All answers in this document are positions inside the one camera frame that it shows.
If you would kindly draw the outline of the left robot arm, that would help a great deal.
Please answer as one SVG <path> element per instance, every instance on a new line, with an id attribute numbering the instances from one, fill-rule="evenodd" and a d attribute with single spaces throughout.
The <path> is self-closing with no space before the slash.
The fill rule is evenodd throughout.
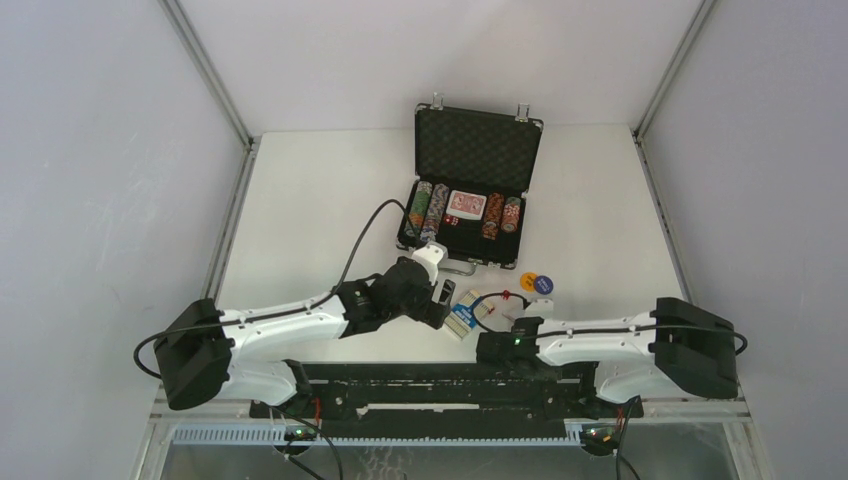
<path id="1" fill-rule="evenodd" d="M 293 346 L 377 331 L 400 317 L 442 327 L 456 290 L 423 258 L 399 258 L 383 274 L 344 281 L 322 298 L 256 310 L 220 310 L 210 298 L 190 303 L 152 345 L 167 405 L 189 410 L 211 400 L 255 400 L 298 417 L 313 394 Z"/>

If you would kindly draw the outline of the blue texas holdem card box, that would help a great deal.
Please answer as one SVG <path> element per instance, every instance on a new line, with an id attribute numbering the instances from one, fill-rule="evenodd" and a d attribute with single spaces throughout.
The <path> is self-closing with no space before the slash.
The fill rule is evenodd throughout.
<path id="1" fill-rule="evenodd" d="M 495 305 L 474 289 L 468 290 L 450 309 L 443 327 L 455 338 L 466 339 L 477 325 L 495 311 Z"/>

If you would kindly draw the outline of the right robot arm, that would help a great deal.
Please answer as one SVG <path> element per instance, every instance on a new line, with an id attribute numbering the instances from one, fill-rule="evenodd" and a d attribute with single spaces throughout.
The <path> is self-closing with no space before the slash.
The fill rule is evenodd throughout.
<path id="1" fill-rule="evenodd" d="M 712 400 L 738 395 L 737 358 L 747 337 L 728 320 L 675 297 L 657 299 L 652 310 L 603 320 L 564 320 L 551 300 L 527 301 L 507 331 L 481 328 L 479 363 L 520 376 L 592 364 L 593 379 L 579 388 L 578 402 L 592 416 L 641 397 L 677 393 Z"/>

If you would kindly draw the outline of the black poker set case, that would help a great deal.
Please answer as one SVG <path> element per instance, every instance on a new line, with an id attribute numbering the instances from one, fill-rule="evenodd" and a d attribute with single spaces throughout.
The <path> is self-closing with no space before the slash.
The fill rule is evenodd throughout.
<path id="1" fill-rule="evenodd" d="M 457 226 L 442 222 L 435 241 L 448 257 L 467 263 L 516 268 L 519 258 L 527 194 L 544 132 L 542 120 L 521 106 L 516 114 L 493 113 L 420 103 L 414 109 L 414 174 L 406 208 L 416 184 L 427 181 L 453 190 L 484 195 L 501 193 L 522 199 L 515 232 L 505 233 L 501 222 L 495 240 L 483 238 L 483 218 L 459 219 Z"/>

